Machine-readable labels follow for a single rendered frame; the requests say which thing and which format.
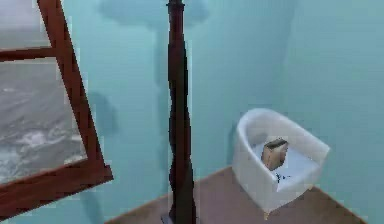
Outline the brown framed window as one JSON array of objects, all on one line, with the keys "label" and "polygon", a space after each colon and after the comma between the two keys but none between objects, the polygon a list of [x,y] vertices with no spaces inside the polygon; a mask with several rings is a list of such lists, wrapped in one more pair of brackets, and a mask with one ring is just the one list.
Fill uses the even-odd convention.
[{"label": "brown framed window", "polygon": [[104,161],[61,0],[0,0],[0,222],[90,189]]}]

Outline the dark brown floor lamp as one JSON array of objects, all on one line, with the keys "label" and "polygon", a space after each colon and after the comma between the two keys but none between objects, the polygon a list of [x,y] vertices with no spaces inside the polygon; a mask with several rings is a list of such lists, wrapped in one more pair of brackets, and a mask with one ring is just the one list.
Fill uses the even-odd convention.
[{"label": "dark brown floor lamp", "polygon": [[172,164],[169,183],[172,206],[161,217],[163,224],[197,224],[191,162],[191,125],[188,110],[188,68],[184,40],[182,0],[169,0],[168,82],[171,97],[169,143]]}]

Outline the tan box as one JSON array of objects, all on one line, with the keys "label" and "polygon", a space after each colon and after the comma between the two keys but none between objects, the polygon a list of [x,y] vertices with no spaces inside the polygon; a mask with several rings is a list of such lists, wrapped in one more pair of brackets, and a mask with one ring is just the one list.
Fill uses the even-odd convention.
[{"label": "tan box", "polygon": [[285,161],[288,146],[289,143],[282,138],[278,138],[266,143],[263,147],[263,152],[261,155],[263,164],[270,171],[273,171],[282,166]]}]

